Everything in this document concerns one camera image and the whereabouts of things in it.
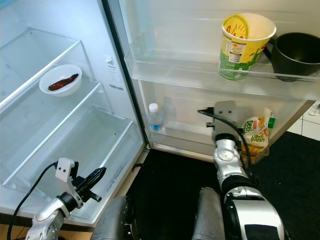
plastic bottle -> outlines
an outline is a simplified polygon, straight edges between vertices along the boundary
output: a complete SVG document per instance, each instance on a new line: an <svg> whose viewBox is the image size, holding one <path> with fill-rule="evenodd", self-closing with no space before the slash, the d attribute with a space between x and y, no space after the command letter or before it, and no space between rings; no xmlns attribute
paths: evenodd
<svg viewBox="0 0 320 240"><path fill-rule="evenodd" d="M163 113L159 110L159 106L156 103L149 105L148 123L150 130L159 134L166 134L165 118Z"/></svg>

transparent shelf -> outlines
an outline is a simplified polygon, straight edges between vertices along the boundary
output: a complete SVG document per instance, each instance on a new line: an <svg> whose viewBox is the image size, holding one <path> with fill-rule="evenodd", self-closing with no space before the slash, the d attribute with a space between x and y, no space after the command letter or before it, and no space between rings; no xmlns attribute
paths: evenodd
<svg viewBox="0 0 320 240"><path fill-rule="evenodd" d="M251 71L232 71L219 68L219 55L212 59L175 58L169 51L158 53L131 44L125 62L133 79L194 88L214 89L255 95L319 100L320 73L313 76L275 74L265 56L261 56ZM246 73L242 80L227 80L220 71ZM285 82L277 77L297 79Z"/></svg>
<svg viewBox="0 0 320 240"><path fill-rule="evenodd" d="M118 184L130 171L143 140L132 120L114 115L100 106L93 106L96 91L79 107L61 128L15 173L5 185L28 192L43 169L59 158L79 162L78 176L87 177L96 168L106 167L103 179L92 191L102 196L101 202L90 199L80 210L72 212L69 220L93 224L110 198L116 194ZM55 169L47 171L35 189L35 194L52 199L61 194L55 184Z"/></svg>
<svg viewBox="0 0 320 240"><path fill-rule="evenodd" d="M81 42L29 28L0 47L0 102L63 58Z"/></svg>
<svg viewBox="0 0 320 240"><path fill-rule="evenodd" d="M5 182L23 161L31 158L47 136L84 104L99 86L99 83L82 77L81 86L75 93L55 97L42 92L38 84L34 84L1 112L1 182Z"/></svg>

open refrigerator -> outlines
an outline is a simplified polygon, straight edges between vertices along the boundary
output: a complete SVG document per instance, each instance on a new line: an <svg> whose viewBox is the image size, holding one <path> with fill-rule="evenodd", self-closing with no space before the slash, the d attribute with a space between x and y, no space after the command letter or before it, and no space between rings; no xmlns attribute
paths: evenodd
<svg viewBox="0 0 320 240"><path fill-rule="evenodd" d="M94 227L146 147L213 162L213 129L198 109L235 101L241 126L270 108L270 146L320 99L319 72L283 82L264 56L243 80L219 74L224 18L258 13L275 22L278 36L320 37L316 0L1 3L2 214L13 214L42 170L66 157L79 162L83 177L107 167L92 189L102 201L90 199L67 221ZM80 88L65 97L40 91L41 77L64 64L81 68ZM164 112L164 133L148 127L151 103ZM46 173L18 216L32 218L61 194L54 178L53 169Z"/></svg>

black cable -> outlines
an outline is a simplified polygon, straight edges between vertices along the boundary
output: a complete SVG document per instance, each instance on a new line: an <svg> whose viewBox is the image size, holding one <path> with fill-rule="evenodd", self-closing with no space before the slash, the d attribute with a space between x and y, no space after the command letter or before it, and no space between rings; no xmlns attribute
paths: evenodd
<svg viewBox="0 0 320 240"><path fill-rule="evenodd" d="M207 112L205 110L198 110L198 113L200 114L203 114L203 115L206 115L208 117L211 117L211 118L214 118L214 119L217 119L225 124L227 124L228 126L230 126L231 128L233 128L233 130L236 131L236 133L239 135L239 137L241 138L242 142L243 142L243 145L244 145L244 148L245 148L245 154L246 154L246 157L247 157L247 162L248 162L248 167L251 166L251 156L250 156L250 151L249 151L249 147L248 147L248 144L246 142L246 139L245 137L242 135L242 132L230 121L228 121L227 119L225 119L224 117L222 116L219 116L219 115L215 115L213 113L210 113L210 112ZM245 164L244 164L244 161L243 159L241 160L241 163L243 165L243 169L246 168Z"/></svg>
<svg viewBox="0 0 320 240"><path fill-rule="evenodd" d="M33 184L33 186L31 187L30 191L25 195L25 197L22 199L22 201L19 203L19 205L16 207L14 214L12 215L10 224L9 224L9 228L8 228L8 232L6 234L6 240L11 240L11 231L12 228L14 226L18 211L20 209L20 207L22 206L22 204L24 204L24 202L27 200L27 198L29 197L29 195L32 193L32 191L36 188L36 186L38 185L38 183L40 182L41 178L43 177L43 175L46 173L46 171L51 168L52 166L54 166L55 168L57 168L57 164L58 162L54 162L51 163L49 166L47 166L43 172L40 174L39 178L35 181L35 183Z"/></svg>

paper cup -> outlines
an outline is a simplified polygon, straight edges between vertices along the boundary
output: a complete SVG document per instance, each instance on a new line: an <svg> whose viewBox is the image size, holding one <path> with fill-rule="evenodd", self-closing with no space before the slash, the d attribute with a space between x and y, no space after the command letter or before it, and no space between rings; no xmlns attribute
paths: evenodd
<svg viewBox="0 0 320 240"><path fill-rule="evenodd" d="M255 13L239 13L227 17L222 24L220 75L228 80L241 80L263 53L276 33L273 21Z"/></svg>

